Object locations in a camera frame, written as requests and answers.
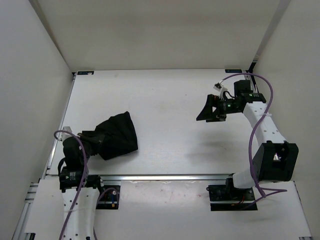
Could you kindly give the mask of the black pleated skirt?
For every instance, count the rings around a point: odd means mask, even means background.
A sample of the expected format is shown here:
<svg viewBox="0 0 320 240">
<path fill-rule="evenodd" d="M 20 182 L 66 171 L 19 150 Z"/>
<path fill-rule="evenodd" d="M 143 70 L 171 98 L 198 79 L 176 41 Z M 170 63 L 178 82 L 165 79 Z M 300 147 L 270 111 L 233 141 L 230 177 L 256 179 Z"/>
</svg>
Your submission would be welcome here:
<svg viewBox="0 0 320 240">
<path fill-rule="evenodd" d="M 98 154 L 107 161 L 138 150 L 136 130 L 128 111 L 98 124 L 95 132 L 104 135 Z"/>
</svg>

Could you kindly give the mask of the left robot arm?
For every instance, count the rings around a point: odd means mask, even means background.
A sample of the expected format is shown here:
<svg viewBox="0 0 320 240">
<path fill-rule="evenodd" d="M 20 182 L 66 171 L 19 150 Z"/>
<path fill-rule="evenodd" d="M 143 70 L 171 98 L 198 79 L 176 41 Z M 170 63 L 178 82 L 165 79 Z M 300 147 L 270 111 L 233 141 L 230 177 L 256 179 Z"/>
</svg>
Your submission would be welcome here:
<svg viewBox="0 0 320 240">
<path fill-rule="evenodd" d="M 57 167 L 64 211 L 58 238 L 96 240 L 96 208 L 105 188 L 99 175 L 89 175 L 88 160 L 92 146 L 72 133 L 70 127 L 57 130 L 54 137 L 62 142 L 64 154 Z"/>
</svg>

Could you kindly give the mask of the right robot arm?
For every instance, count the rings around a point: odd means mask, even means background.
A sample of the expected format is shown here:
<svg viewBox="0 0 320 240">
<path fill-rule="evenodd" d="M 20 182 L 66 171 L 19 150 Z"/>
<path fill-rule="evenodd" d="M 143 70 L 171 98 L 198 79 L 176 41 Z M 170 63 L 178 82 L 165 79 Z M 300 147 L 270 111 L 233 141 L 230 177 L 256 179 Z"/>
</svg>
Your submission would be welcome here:
<svg viewBox="0 0 320 240">
<path fill-rule="evenodd" d="M 234 173 L 226 181 L 224 193 L 230 200 L 238 199 L 243 189 L 256 187 L 261 195 L 264 182 L 288 182 L 291 180 L 299 148 L 288 142 L 276 127 L 271 114 L 270 102 L 262 93 L 251 89 L 249 80 L 234 84 L 234 94 L 217 83 L 214 89 L 218 95 L 209 94 L 197 121 L 224 122 L 227 115 L 242 113 L 249 121 L 252 132 L 249 137 L 248 169 Z"/>
</svg>

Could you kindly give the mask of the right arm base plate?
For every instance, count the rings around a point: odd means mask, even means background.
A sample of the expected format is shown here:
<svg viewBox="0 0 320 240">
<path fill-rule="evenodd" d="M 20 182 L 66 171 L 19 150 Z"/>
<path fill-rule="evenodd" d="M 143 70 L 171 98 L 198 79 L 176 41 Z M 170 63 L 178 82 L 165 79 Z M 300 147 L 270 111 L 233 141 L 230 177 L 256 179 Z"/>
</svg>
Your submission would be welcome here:
<svg viewBox="0 0 320 240">
<path fill-rule="evenodd" d="M 231 179 L 225 184 L 206 187 L 212 212 L 257 211 L 253 188 L 235 188 Z"/>
</svg>

